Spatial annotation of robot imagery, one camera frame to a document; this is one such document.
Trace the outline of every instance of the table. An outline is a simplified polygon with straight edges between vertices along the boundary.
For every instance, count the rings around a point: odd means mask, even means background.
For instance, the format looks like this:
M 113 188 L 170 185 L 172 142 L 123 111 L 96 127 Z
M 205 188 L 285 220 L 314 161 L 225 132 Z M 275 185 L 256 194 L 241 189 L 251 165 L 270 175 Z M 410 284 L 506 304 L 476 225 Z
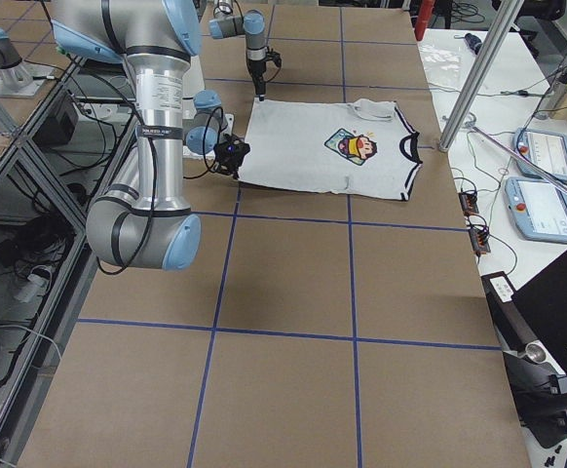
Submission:
M 468 50 L 465 41 L 455 38 L 455 36 L 462 37 L 467 32 L 473 32 L 481 38 L 486 35 L 485 32 L 481 31 L 428 30 L 420 44 L 421 56 L 423 60 L 426 59 L 427 63 L 427 77 L 431 82 L 436 117 L 440 125 L 443 125 L 443 116 L 449 114 L 458 95 L 450 92 L 449 88 L 460 89 L 473 65 L 474 55 Z M 440 70 L 438 65 L 433 64 L 431 53 L 452 58 L 455 67 L 452 70 Z M 544 80 L 544 75 L 532 59 L 519 35 L 510 33 L 479 94 L 496 95 L 500 91 L 515 91 L 526 88 L 530 93 L 541 94 L 548 88 L 548 83 Z M 477 125 L 485 132 L 489 134 L 509 132 L 508 134 L 497 135 L 497 139 L 506 145 L 511 145 L 512 132 L 524 126 L 538 101 L 538 97 L 479 96 L 473 103 L 472 112 L 476 117 Z M 533 119 L 529 128 L 567 135 L 567 121 Z M 502 178 L 500 172 L 503 172 L 507 167 L 510 157 L 496 150 L 483 136 L 471 134 L 471 143 L 476 156 L 476 165 L 490 175 L 498 179 Z M 455 177 L 469 178 L 478 189 L 493 190 L 497 187 L 496 181 L 475 167 L 473 154 L 468 148 L 466 131 L 461 131 L 458 134 L 448 156 L 451 166 L 455 168 L 455 171 L 453 171 Z M 520 176 L 515 163 L 511 162 L 508 165 L 507 176 Z M 456 185 L 459 189 L 462 181 L 456 180 Z M 463 186 L 466 190 L 472 188 L 468 182 L 464 182 Z M 567 245 L 526 241 L 518 233 L 512 221 L 504 195 L 504 185 L 495 203 L 494 198 L 495 193 L 480 192 L 477 203 L 482 216 L 487 220 L 492 219 L 491 233 L 507 242 L 517 254 L 517 265 L 513 273 L 510 274 L 510 280 L 519 289 L 565 252 Z M 513 264 L 511 252 L 496 239 L 491 239 L 490 245 L 491 253 L 483 255 L 478 264 L 480 274 L 509 271 Z M 533 466 L 538 466 L 540 460 L 541 463 L 544 463 L 549 456 L 555 455 L 553 450 L 544 450 L 539 447 L 529 431 L 525 430 L 524 436 Z
M 19 466 L 527 466 L 408 14 L 257 8 L 268 98 L 398 100 L 413 199 L 187 183 L 194 265 L 95 277 Z M 242 134 L 244 40 L 204 41 Z

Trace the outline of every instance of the device screen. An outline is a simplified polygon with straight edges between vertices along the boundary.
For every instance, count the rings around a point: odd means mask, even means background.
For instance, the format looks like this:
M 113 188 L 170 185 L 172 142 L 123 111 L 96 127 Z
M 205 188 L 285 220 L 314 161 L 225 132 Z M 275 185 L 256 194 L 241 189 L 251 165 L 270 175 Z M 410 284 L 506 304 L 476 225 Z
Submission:
M 535 232 L 567 236 L 565 203 L 553 185 L 521 180 L 519 189 Z
M 567 176 L 567 152 L 562 137 L 529 132 L 528 142 L 534 164 L 550 174 Z

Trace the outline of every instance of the white table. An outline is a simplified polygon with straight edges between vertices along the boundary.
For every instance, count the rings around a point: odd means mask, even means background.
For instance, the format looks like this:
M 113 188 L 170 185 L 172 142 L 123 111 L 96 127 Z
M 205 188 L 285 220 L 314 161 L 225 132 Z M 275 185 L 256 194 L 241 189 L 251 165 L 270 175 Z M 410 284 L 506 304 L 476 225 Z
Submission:
M 457 100 L 458 93 L 450 89 L 461 89 L 469 71 L 473 66 L 475 55 L 468 49 L 463 37 L 468 31 L 427 30 L 420 43 L 425 72 L 430 83 L 435 112 L 440 126 L 443 128 L 443 117 L 450 115 Z M 481 39 L 485 32 L 475 31 Z M 540 94 L 548 88 L 548 82 L 532 86 L 544 75 L 517 33 L 511 33 L 497 55 L 491 69 L 479 90 L 480 95 L 496 95 L 501 91 L 515 91 L 528 88 L 529 93 Z M 496 139 L 510 145 L 512 133 L 523 127 L 539 102 L 538 97 L 478 96 L 471 112 L 475 115 L 477 125 L 488 134 L 510 132 L 496 136 Z M 548 130 L 567 135 L 567 121 L 533 119 L 531 129 Z M 510 156 L 492 146 L 483 136 L 470 134 L 473 151 L 479 168 L 501 179 L 503 170 L 508 167 L 506 176 L 521 176 L 516 164 L 510 162 Z M 452 144 L 448 157 L 451 167 L 455 168 L 454 176 L 470 179 L 480 189 L 497 188 L 498 184 L 474 166 L 474 157 L 468 148 L 467 131 L 461 131 Z M 457 188 L 462 185 L 456 180 Z M 472 186 L 463 182 L 463 188 Z M 515 228 L 510 211 L 507 208 L 504 182 L 497 197 L 495 193 L 479 192 L 478 208 L 481 215 L 490 222 L 492 235 L 509 244 L 517 254 L 517 265 L 510 274 L 516 288 L 520 288 L 555 258 L 567 250 L 567 245 L 546 242 L 526 241 Z M 490 240 L 491 253 L 483 255 L 478 264 L 481 275 L 495 271 L 509 271 L 513 265 L 513 254 L 495 239 Z M 549 456 L 555 455 L 552 449 L 541 448 L 530 431 L 524 430 L 524 437 L 533 467 L 540 467 Z M 567 453 L 567 441 L 563 443 L 561 455 L 556 456 L 555 466 L 562 466 Z

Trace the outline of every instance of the chair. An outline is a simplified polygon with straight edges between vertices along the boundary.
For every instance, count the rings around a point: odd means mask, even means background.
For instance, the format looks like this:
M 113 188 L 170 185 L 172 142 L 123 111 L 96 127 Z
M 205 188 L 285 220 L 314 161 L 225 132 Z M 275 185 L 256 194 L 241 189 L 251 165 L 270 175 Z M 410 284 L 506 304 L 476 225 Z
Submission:
M 501 3 L 501 0 L 491 0 L 491 6 L 494 7 L 495 10 L 500 8 Z M 537 20 L 554 21 L 558 20 L 563 15 L 565 15 L 565 0 L 526 0 L 519 10 L 517 17 L 533 17 Z M 533 45 L 532 41 L 535 40 L 537 32 L 522 29 L 519 31 L 519 34 L 524 39 L 530 53 L 536 59 L 539 55 L 539 51 Z

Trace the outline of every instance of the white label sticker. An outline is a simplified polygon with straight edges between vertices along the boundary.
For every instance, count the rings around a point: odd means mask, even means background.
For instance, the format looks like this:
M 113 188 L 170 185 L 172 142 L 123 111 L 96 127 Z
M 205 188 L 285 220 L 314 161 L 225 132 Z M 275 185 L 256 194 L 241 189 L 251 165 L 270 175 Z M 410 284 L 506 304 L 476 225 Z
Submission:
M 493 286 L 494 290 L 498 294 L 498 297 L 503 302 L 511 302 L 513 296 L 513 289 L 510 287 L 507 279 L 504 276 L 499 276 L 497 278 L 492 278 L 489 280 L 491 286 Z
M 182 111 L 182 81 L 165 75 L 136 76 L 136 105 L 139 110 Z

